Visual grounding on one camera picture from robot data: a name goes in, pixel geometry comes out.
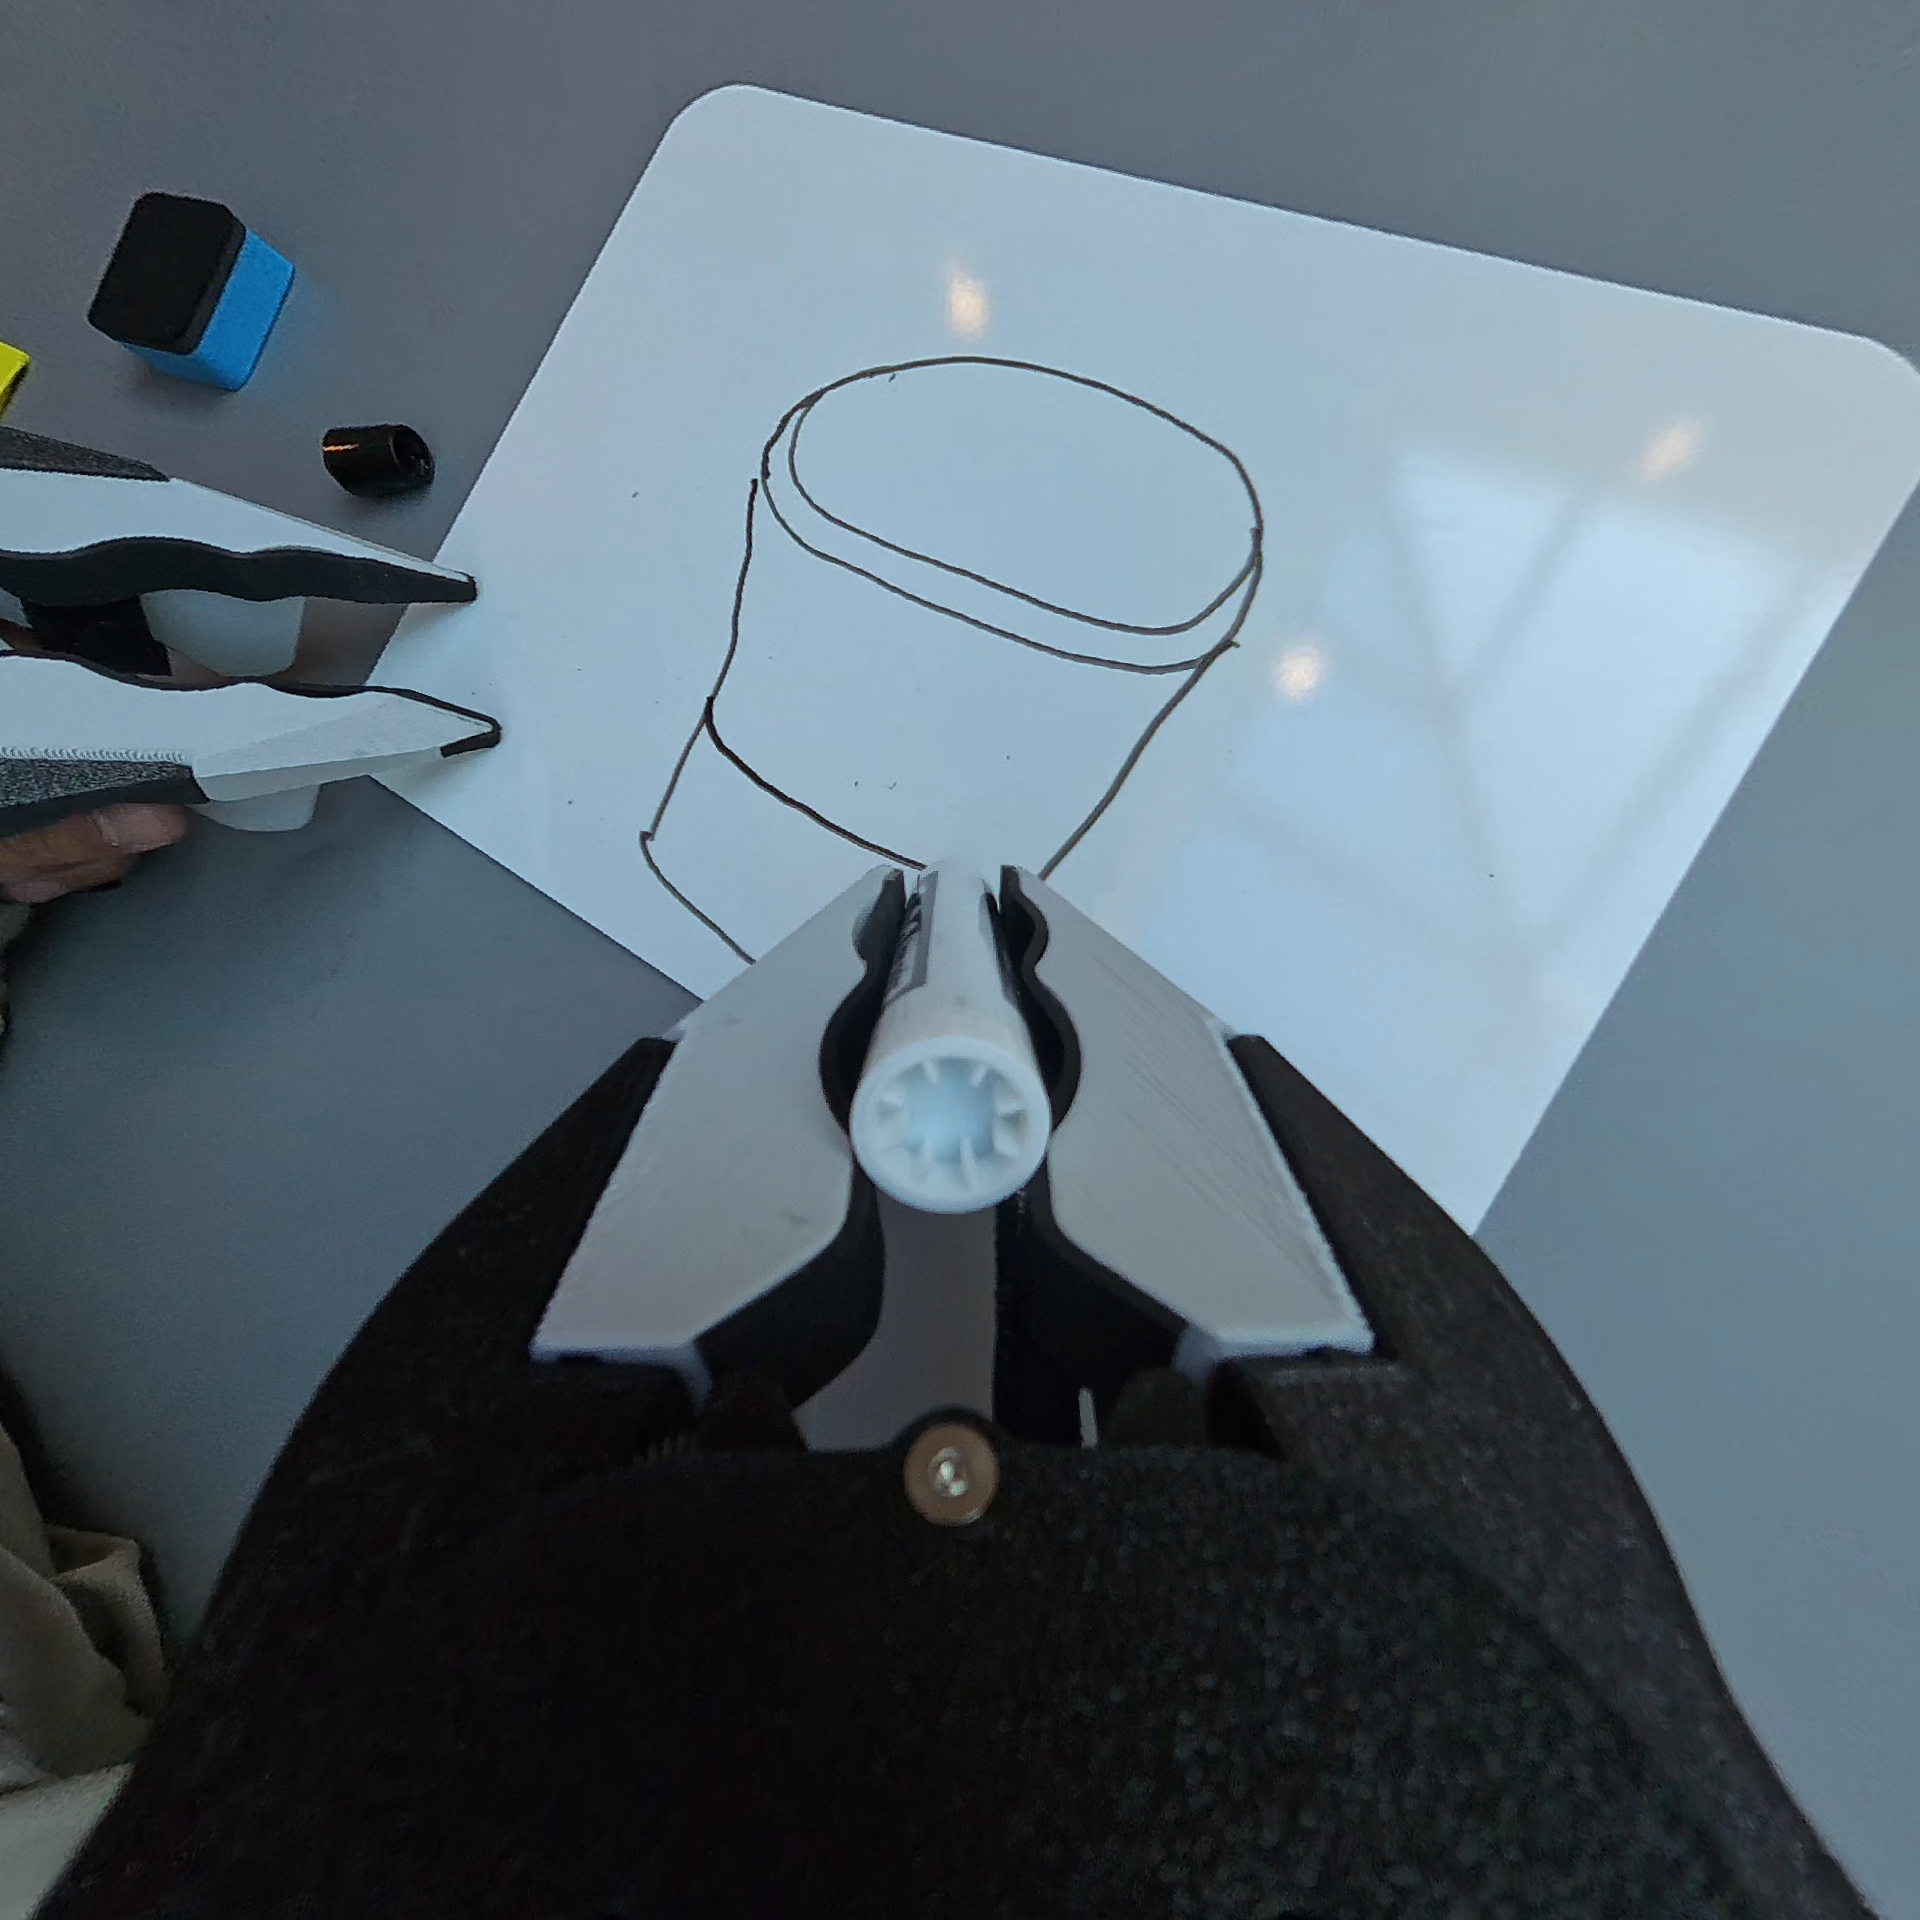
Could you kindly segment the person's left hand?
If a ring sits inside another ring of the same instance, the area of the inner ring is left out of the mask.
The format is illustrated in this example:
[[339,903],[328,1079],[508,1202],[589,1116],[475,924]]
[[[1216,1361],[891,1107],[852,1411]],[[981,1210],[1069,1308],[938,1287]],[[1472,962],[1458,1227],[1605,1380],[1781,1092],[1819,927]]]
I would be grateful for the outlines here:
[[107,804],[3,839],[3,898],[46,905],[125,879],[158,851],[177,847],[190,814],[174,804]]

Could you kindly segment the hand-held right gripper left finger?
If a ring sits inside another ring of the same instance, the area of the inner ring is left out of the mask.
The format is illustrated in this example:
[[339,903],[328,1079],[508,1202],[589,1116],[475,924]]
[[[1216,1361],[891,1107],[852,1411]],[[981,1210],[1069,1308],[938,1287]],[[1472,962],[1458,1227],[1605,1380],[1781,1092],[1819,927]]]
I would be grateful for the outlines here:
[[875,1186],[828,1092],[873,1030],[905,882],[873,868],[683,1022],[532,1337],[537,1361],[763,1375],[790,1407],[881,1321]]

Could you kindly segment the white whiteboard sheet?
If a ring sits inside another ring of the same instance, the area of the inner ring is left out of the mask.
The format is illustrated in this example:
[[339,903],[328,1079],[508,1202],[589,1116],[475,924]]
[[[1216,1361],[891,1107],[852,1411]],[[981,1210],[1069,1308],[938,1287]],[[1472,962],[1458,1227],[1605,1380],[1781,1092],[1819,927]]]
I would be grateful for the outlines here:
[[1916,447],[1877,344],[720,88],[380,663],[502,742],[390,791],[697,994],[1020,865],[1477,1227]]

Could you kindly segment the black marker cap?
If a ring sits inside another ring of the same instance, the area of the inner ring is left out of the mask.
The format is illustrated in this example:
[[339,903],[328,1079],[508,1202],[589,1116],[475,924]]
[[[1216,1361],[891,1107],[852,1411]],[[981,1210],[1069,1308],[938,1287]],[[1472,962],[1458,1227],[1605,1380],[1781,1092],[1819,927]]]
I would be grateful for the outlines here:
[[411,497],[433,488],[437,458],[406,424],[346,424],[323,435],[328,476],[349,497]]

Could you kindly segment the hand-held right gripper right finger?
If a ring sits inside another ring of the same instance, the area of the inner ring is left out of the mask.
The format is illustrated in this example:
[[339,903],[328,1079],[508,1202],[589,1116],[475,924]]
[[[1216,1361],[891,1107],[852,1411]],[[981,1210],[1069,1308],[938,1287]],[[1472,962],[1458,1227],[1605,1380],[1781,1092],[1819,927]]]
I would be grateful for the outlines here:
[[1227,1026],[1033,873],[1002,873],[1002,921],[1062,1044],[1018,1244],[1021,1335],[1100,1411],[1146,1372],[1203,1386],[1227,1361],[1370,1359]]

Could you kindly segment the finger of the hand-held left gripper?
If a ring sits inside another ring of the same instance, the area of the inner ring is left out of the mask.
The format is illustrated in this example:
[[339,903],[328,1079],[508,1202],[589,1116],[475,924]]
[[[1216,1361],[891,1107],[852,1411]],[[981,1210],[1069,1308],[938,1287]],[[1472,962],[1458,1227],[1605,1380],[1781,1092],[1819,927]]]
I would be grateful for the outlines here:
[[402,608],[467,607],[478,595],[457,569],[10,425],[3,591],[34,608],[97,608],[148,592]]
[[496,743],[492,715],[410,688],[187,688],[5,655],[3,834],[130,803],[292,831],[325,784]]

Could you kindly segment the white dry-erase marker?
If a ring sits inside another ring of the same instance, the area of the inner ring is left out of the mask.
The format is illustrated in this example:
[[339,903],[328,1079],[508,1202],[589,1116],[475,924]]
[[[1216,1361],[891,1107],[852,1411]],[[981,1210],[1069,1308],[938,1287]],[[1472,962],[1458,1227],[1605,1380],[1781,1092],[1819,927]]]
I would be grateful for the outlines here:
[[905,1207],[973,1215],[1033,1177],[1050,1128],[993,889],[966,862],[938,862],[907,907],[856,1087],[856,1159]]

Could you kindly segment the blue and black whiteboard eraser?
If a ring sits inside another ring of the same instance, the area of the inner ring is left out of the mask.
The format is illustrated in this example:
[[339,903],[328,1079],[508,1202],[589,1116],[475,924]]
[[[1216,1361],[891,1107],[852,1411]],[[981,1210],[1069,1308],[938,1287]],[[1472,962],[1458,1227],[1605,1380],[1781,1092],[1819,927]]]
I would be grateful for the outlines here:
[[240,391],[296,265],[211,200],[146,193],[116,239],[86,323],[158,372]]

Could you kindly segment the grey desk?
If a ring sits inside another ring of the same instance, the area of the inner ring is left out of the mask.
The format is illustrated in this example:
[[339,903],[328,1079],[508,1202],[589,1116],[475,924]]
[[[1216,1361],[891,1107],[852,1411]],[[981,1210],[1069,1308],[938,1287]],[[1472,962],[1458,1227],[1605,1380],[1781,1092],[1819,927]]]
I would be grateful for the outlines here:
[[[434,548],[675,114],[750,83],[1848,330],[1916,360],[1916,6],[25,6],[13,419]],[[250,383],[86,323],[138,196],[296,265]],[[333,425],[433,488],[349,497]],[[36,921],[5,1359],[190,1631],[433,1232],[683,994],[371,784]],[[1916,512],[1482,1239],[1630,1454],[1748,1719],[1916,1916]]]

